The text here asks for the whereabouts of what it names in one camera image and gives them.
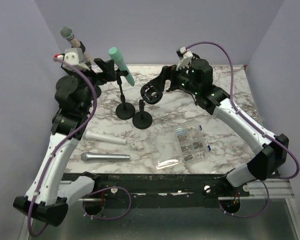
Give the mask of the white microphone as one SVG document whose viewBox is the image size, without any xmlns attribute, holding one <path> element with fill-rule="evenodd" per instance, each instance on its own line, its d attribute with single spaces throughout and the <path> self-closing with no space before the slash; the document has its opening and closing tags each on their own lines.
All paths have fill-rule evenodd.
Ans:
<svg viewBox="0 0 300 240">
<path fill-rule="evenodd" d="M 95 141 L 107 142 L 107 143 L 118 144 L 118 145 L 126 144 L 126 140 L 123 138 L 119 138 L 111 135 L 105 135 L 105 134 L 98 134 L 89 130 L 86 130 L 83 136 L 87 140 L 95 140 Z"/>
</svg>

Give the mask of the black tripod microphone stand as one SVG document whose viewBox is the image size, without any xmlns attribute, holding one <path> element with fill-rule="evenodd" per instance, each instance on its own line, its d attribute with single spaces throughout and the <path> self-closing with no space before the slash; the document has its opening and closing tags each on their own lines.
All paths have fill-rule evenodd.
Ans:
<svg viewBox="0 0 300 240">
<path fill-rule="evenodd" d="M 173 87 L 169 87 L 165 90 L 166 93 L 170 93 L 170 92 L 173 92 L 175 89 Z"/>
</svg>

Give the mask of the mint green microphone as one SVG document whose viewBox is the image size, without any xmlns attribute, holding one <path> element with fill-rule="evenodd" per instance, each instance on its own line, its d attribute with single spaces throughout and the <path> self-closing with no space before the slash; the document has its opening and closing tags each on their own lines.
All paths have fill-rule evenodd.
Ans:
<svg viewBox="0 0 300 240">
<path fill-rule="evenodd" d="M 129 68 L 127 67 L 124 57 L 121 53 L 121 51 L 117 47 L 111 47 L 108 50 L 108 54 L 112 60 L 114 60 L 114 63 L 117 65 L 118 69 L 120 71 L 127 71 L 128 74 L 125 76 L 126 81 L 133 87 L 135 85 L 135 80 L 133 76 L 131 75 L 131 72 Z"/>
</svg>

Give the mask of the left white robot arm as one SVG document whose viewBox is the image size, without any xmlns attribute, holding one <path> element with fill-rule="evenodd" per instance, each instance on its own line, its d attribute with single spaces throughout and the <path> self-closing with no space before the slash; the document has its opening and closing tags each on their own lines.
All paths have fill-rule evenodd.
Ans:
<svg viewBox="0 0 300 240">
<path fill-rule="evenodd" d="M 96 111 L 97 88 L 116 79 L 113 60 L 96 58 L 94 62 L 101 68 L 100 73 L 90 67 L 81 70 L 76 65 L 76 71 L 67 70 L 67 75 L 56 83 L 54 97 L 59 110 L 52 119 L 45 157 L 30 188 L 13 202 L 13 207 L 29 220 L 57 227 L 73 203 L 85 195 L 94 198 L 100 194 L 101 177 L 90 172 L 82 173 L 64 189 L 59 188 L 70 156 Z"/>
</svg>

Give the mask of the silver grey microphone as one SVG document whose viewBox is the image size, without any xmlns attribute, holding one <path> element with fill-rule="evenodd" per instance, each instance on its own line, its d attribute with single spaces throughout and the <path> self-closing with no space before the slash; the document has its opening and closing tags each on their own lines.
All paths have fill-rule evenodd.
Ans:
<svg viewBox="0 0 300 240">
<path fill-rule="evenodd" d="M 130 156 L 127 154 L 105 154 L 105 153 L 92 153 L 83 152 L 80 158 L 84 162 L 91 161 L 106 161 L 106 162 L 126 162 L 130 160 Z"/>
</svg>

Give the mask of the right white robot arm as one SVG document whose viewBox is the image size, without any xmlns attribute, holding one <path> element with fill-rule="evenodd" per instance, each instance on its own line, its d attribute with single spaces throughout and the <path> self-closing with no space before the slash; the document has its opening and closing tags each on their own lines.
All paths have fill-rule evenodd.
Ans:
<svg viewBox="0 0 300 240">
<path fill-rule="evenodd" d="M 151 105 L 163 97 L 166 81 L 169 91 L 183 90 L 194 95 L 199 107 L 223 121 L 235 131 L 255 154 L 246 164 L 231 170 L 220 183 L 220 191 L 231 196 L 238 187 L 253 180 L 266 180 L 286 161 L 289 139 L 276 135 L 252 119 L 237 106 L 232 106 L 230 95 L 213 83 L 213 68 L 205 59 L 194 59 L 189 68 L 164 66 L 160 74 L 142 86 L 141 97 Z"/>
</svg>

